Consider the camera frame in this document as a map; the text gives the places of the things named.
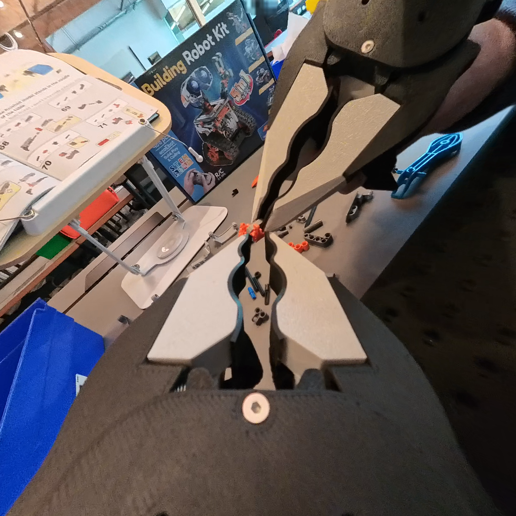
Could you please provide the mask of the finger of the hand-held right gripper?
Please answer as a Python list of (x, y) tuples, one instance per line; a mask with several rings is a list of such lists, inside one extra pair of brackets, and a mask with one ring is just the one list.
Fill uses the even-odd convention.
[(300, 169), (291, 188), (274, 203), (267, 216), (267, 231), (279, 229), (334, 194), (344, 186), (346, 176), (383, 152), (385, 144), (374, 140), (400, 107), (382, 94), (345, 104), (335, 116), (319, 155)]
[(330, 195), (336, 180), (318, 167), (329, 158), (327, 151), (298, 171), (289, 190), (279, 195), (283, 182), (296, 169), (293, 162), (313, 132), (313, 121), (321, 120), (331, 90), (323, 68), (304, 63), (267, 133), (259, 180), (252, 209), (253, 223), (287, 223)]

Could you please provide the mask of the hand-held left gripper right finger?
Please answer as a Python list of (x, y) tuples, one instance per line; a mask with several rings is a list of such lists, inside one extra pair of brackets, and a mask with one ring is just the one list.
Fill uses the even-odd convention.
[(275, 388), (294, 388), (308, 370), (362, 366), (368, 357), (328, 276), (276, 235), (265, 237), (270, 265), (269, 361)]

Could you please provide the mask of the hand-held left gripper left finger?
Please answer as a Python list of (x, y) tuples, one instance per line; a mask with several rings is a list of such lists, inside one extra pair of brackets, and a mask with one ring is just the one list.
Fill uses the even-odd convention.
[(238, 295), (246, 286), (251, 238), (239, 236), (184, 283), (147, 359), (150, 363), (205, 368), (220, 377), (232, 369), (231, 387), (251, 387), (251, 342)]

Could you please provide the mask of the small assembly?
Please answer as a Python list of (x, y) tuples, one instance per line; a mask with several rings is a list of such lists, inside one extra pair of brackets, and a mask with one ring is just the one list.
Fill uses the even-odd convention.
[(362, 206), (365, 203), (370, 202), (374, 198), (374, 191), (368, 190), (365, 192), (358, 192), (353, 201), (352, 204), (346, 214), (345, 222), (346, 224), (349, 224), (356, 220), (356, 218), (360, 215), (360, 212), (362, 210)]

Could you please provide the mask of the person's right forearm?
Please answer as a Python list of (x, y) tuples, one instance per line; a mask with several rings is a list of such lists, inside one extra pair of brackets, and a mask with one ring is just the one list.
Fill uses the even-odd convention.
[(515, 32), (515, 1), (502, 1), (494, 18)]

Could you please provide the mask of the person's right hand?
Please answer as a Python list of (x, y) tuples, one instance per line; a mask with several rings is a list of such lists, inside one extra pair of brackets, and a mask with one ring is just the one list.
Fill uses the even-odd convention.
[(496, 97), (515, 73), (515, 13), (502, 11), (476, 25), (470, 40), (479, 44), (478, 56), (453, 84), (421, 135), (469, 128), (513, 102)]

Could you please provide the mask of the pile of small technic pieces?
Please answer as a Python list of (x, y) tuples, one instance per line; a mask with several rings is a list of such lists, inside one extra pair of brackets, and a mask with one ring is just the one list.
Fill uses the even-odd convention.
[(265, 284), (262, 285), (260, 282), (261, 273), (257, 271), (256, 273), (252, 274), (248, 268), (245, 269), (245, 274), (250, 282), (250, 287), (253, 287), (255, 292), (260, 293), (260, 295), (263, 297), (265, 305), (268, 306), (270, 304), (270, 285)]

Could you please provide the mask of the teal plastic piece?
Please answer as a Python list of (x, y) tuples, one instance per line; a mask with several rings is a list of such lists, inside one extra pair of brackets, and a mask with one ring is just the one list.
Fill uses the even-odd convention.
[(391, 198), (404, 200), (413, 197), (429, 173), (460, 152), (462, 141), (463, 134), (461, 132), (442, 135), (434, 139), (426, 152), (407, 168), (396, 169), (397, 188), (391, 193)]

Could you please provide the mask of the printed toy box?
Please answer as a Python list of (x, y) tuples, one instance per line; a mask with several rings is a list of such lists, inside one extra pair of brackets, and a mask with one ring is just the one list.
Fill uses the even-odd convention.
[(171, 114), (151, 160), (192, 203), (263, 144), (275, 76), (242, 1), (233, 1), (164, 56), (135, 86)]

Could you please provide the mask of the black dimpled pad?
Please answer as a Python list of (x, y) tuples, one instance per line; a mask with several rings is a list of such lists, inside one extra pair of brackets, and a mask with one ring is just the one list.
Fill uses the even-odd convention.
[(362, 302), (436, 391), (469, 463), (515, 515), (515, 119)]

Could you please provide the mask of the red container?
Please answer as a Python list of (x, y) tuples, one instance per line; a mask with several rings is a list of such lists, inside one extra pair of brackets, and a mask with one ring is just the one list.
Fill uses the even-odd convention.
[(104, 190), (91, 204), (89, 204), (79, 215), (81, 228), (88, 230), (97, 223), (119, 202), (119, 197), (111, 188)]

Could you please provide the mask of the blue storage bin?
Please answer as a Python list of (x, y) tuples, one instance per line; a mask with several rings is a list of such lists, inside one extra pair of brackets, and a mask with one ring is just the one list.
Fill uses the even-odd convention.
[(1, 515), (41, 467), (104, 351), (100, 334), (42, 299), (1, 332)]

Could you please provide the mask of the instruction booklet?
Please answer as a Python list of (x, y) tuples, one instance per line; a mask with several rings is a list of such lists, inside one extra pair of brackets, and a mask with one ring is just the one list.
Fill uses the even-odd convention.
[(157, 108), (58, 58), (1, 55), (1, 247), (41, 235), (147, 145)]

